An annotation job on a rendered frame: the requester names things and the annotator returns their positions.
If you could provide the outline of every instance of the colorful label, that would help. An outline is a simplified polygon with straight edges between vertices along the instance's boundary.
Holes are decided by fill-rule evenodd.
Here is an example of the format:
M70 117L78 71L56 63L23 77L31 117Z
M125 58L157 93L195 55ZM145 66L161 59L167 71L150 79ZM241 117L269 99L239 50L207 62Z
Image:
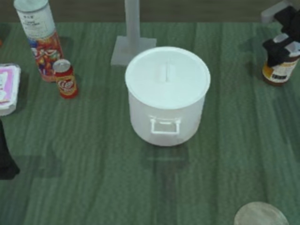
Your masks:
M72 75L64 77L56 77L56 83L63 96L71 96L77 91L75 77Z
M53 64L63 58L57 32L47 38L29 39L42 78L47 82L55 82Z
M298 60L294 62L285 62L273 68L268 67L267 63L265 63L262 73L268 80L272 82L284 83L290 79L297 62Z
M17 11L17 13L29 39L40 39L53 34L55 24L49 4L36 12L23 13Z
M9 102L12 97L14 84L14 68L0 68L0 103Z

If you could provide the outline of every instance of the white cooking pot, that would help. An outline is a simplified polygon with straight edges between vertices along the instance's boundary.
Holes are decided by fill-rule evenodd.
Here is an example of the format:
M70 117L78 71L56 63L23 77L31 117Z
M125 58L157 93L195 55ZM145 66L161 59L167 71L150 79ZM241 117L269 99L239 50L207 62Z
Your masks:
M126 70L130 118L145 141L174 146L198 130L210 72L195 54L158 47L137 55Z

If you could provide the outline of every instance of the black object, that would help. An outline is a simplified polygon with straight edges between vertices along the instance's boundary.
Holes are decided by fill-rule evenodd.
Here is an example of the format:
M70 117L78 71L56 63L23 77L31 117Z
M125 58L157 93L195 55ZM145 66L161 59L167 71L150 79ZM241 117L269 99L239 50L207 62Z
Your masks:
M275 19L283 25L281 32L287 34L289 38L279 43L275 43L273 39L263 43L263 47L268 52L268 67L288 61L290 52L285 47L294 41L300 42L300 10L288 6L276 13Z
M12 180L20 169L9 154L2 121L0 120L0 180Z

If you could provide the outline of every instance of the red can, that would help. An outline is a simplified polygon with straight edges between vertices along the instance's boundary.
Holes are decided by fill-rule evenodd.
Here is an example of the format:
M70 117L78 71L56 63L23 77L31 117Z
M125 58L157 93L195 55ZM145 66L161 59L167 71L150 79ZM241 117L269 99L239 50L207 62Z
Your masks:
M63 98L74 98L78 87L73 74L73 67L68 60L58 60L53 64L55 80Z

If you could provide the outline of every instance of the green table surface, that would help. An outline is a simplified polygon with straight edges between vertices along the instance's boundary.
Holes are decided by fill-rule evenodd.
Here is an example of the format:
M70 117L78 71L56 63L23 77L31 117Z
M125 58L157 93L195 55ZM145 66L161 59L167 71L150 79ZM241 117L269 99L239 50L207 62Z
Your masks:
M3 117L21 168L0 181L1 225L232 225L246 203L300 212L300 66L281 88L262 80L262 42L277 24L143 23L143 37L199 55L211 72L196 135L172 148L133 131L124 67L111 67L123 23L58 23L80 94L39 76L19 23L1 24L0 63L22 68Z

